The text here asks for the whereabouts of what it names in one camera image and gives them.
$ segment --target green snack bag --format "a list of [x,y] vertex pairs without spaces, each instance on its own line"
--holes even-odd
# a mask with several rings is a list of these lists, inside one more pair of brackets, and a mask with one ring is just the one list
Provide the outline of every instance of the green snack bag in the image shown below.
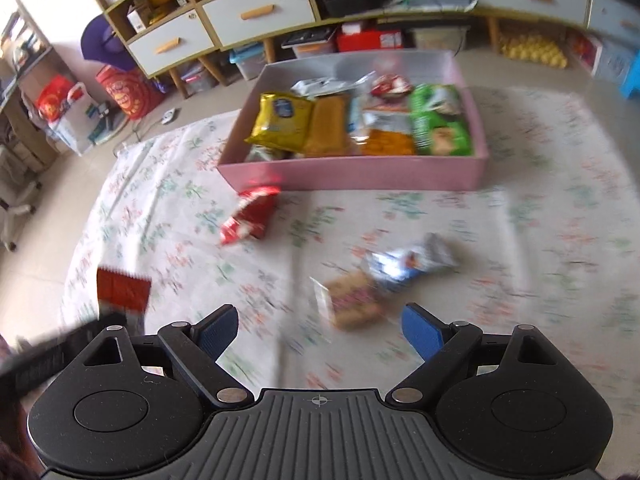
[[419,155],[471,155],[471,137],[453,85],[418,85],[410,98]]

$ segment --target floral tablecloth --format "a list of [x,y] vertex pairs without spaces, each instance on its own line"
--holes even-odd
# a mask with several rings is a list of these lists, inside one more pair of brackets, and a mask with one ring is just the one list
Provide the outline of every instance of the floral tablecloth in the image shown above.
[[[62,304],[75,324],[97,312],[98,264],[146,274],[147,333],[197,322],[223,303],[240,313],[220,364],[262,387],[361,388],[384,394],[420,359],[395,313],[415,301],[486,332],[539,327],[614,413],[600,463],[640,466],[640,205],[620,156],[578,96],[474,89],[492,152],[478,192],[286,192],[262,241],[219,245],[236,194],[216,169],[235,112],[120,155],[74,253]],[[418,280],[389,320],[339,333],[307,322],[309,277],[354,269],[367,249],[442,234],[462,261]]]

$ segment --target blue stool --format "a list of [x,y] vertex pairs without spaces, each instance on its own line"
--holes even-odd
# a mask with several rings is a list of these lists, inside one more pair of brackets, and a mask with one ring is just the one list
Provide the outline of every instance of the blue stool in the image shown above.
[[620,93],[625,99],[629,99],[634,90],[640,90],[640,54],[636,55],[636,59],[626,75],[625,82],[620,85]]

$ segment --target person's hair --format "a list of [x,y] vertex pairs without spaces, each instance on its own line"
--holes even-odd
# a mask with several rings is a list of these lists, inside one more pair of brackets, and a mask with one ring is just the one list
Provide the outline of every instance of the person's hair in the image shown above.
[[0,480],[38,480],[38,475],[1,440]]

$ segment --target crosshair mark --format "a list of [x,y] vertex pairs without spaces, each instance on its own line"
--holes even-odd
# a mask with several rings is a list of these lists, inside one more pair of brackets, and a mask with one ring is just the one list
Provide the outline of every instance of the crosshair mark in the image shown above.
[[316,406],[323,406],[324,404],[329,402],[329,399],[327,399],[325,396],[322,396],[322,395],[316,395],[313,399],[310,399],[310,400]]

